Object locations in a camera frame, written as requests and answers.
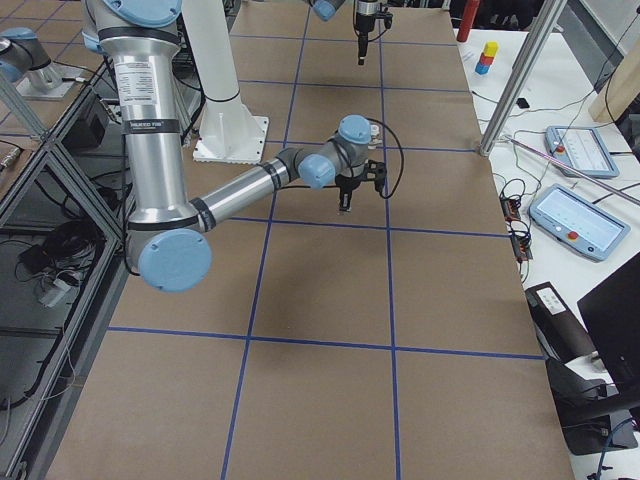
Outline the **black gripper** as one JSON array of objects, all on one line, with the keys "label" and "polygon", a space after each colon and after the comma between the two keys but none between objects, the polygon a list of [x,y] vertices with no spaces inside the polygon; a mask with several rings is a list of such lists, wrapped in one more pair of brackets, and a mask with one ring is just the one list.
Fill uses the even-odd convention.
[{"label": "black gripper", "polygon": [[361,180],[357,177],[338,175],[335,177],[335,185],[339,189],[339,211],[347,213],[351,211],[353,192],[360,187]]},{"label": "black gripper", "polygon": [[369,34],[374,30],[378,2],[374,0],[356,0],[354,2],[353,27],[357,37],[357,63],[363,65],[366,60]]}]

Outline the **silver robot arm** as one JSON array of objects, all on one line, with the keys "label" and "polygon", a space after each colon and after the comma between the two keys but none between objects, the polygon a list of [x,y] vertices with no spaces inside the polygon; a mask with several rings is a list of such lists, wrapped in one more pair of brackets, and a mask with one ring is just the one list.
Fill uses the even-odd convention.
[{"label": "silver robot arm", "polygon": [[[323,21],[332,19],[344,4],[339,0],[307,1],[315,14]],[[383,17],[378,1],[355,0],[352,2],[352,27],[357,39],[357,64],[363,66],[370,43],[369,35],[374,31],[376,22]]]},{"label": "silver robot arm", "polygon": [[[344,117],[321,147],[288,148],[262,159],[268,119],[243,104],[224,8],[218,1],[87,1],[84,37],[113,63],[135,208],[126,257],[163,292],[202,281],[212,252],[205,233],[295,180],[319,189],[364,170],[372,132],[360,115]],[[172,63],[187,38],[205,107],[195,156],[247,163],[218,189],[189,198]]]}]

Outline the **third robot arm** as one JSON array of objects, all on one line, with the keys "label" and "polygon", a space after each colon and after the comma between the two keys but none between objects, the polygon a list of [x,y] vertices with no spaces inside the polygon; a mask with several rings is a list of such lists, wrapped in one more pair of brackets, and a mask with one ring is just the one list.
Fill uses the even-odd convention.
[{"label": "third robot arm", "polygon": [[36,33],[27,27],[1,32],[1,74],[30,100],[61,100],[74,82],[65,80]]}]

